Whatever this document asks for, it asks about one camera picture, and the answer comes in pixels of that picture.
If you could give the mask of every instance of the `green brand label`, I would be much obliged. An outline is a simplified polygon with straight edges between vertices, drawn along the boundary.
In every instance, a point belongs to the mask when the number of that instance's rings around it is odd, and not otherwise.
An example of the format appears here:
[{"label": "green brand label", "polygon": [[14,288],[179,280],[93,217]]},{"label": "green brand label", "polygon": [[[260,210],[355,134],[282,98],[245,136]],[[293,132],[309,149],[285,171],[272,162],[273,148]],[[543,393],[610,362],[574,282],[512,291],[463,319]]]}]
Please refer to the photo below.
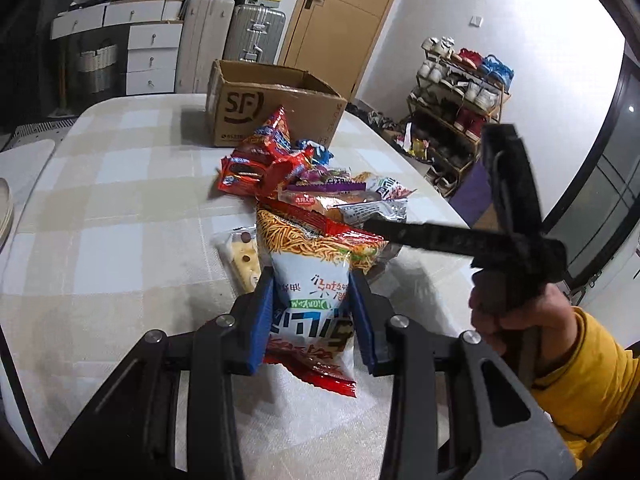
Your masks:
[{"label": "green brand label", "polygon": [[313,310],[329,310],[326,300],[291,300],[291,308],[310,308]]}]

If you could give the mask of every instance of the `drawer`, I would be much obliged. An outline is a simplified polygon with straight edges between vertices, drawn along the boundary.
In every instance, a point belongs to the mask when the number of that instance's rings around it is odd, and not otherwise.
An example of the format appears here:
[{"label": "drawer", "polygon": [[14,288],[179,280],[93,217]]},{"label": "drawer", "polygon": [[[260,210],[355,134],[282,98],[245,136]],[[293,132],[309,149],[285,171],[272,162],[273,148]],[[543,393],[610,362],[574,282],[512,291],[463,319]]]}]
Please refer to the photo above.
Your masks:
[{"label": "drawer", "polygon": [[63,14],[51,22],[51,39],[62,38],[69,34],[102,27],[104,9],[107,4],[76,9]]},{"label": "drawer", "polygon": [[129,50],[127,72],[142,72],[159,68],[175,70],[177,63],[177,48],[139,48],[137,50]]},{"label": "drawer", "polygon": [[133,0],[109,4],[104,13],[104,26],[119,23],[159,22],[164,0]]},{"label": "drawer", "polygon": [[178,13],[180,13],[180,7],[182,7],[182,0],[167,0],[164,3],[164,10],[162,11],[163,20],[177,20]]},{"label": "drawer", "polygon": [[135,48],[178,48],[181,23],[135,25],[129,29],[129,50]]},{"label": "drawer", "polygon": [[175,69],[161,68],[127,73],[127,95],[161,94],[174,91]]}]

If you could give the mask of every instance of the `person's arm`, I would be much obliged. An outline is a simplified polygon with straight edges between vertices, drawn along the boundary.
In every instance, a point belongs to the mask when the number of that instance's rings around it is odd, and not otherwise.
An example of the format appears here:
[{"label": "person's arm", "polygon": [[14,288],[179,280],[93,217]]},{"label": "person's arm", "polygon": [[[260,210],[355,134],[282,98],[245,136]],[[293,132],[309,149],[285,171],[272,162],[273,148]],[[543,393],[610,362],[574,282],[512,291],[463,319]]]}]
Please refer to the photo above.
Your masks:
[{"label": "person's arm", "polygon": [[555,285],[503,317],[482,313],[491,290],[476,287],[469,298],[471,323],[498,354],[502,330],[540,326],[542,340],[533,396],[548,412],[578,465],[600,447],[624,412],[640,381],[638,359],[624,351],[593,317],[572,307]]}]

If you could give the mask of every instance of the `metal screw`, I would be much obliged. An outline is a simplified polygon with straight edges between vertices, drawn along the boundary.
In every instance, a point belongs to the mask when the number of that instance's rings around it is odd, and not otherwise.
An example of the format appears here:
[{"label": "metal screw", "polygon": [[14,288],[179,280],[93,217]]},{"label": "metal screw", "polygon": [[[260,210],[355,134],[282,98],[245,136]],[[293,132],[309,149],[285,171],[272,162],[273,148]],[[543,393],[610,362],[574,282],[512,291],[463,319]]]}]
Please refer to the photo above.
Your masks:
[{"label": "metal screw", "polygon": [[482,341],[482,337],[475,330],[466,330],[465,332],[463,332],[462,339],[464,339],[465,342],[469,343],[470,345],[477,345]]},{"label": "metal screw", "polygon": [[396,314],[389,319],[389,325],[395,328],[407,328],[409,326],[409,318]]},{"label": "metal screw", "polygon": [[236,318],[231,314],[223,314],[216,318],[216,325],[228,328],[236,324]]},{"label": "metal screw", "polygon": [[149,332],[147,332],[145,334],[145,341],[147,343],[159,343],[162,339],[162,331],[161,330],[149,330]]}]

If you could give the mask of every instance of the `sf logo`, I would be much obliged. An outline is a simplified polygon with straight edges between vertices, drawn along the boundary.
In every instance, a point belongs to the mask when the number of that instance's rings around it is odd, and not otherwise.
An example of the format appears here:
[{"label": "sf logo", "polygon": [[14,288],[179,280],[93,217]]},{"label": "sf logo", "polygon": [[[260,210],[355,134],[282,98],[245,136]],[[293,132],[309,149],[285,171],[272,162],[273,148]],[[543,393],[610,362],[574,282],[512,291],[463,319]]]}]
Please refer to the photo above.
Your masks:
[{"label": "sf logo", "polygon": [[229,92],[226,95],[225,123],[244,124],[253,121],[262,110],[262,92]]}]

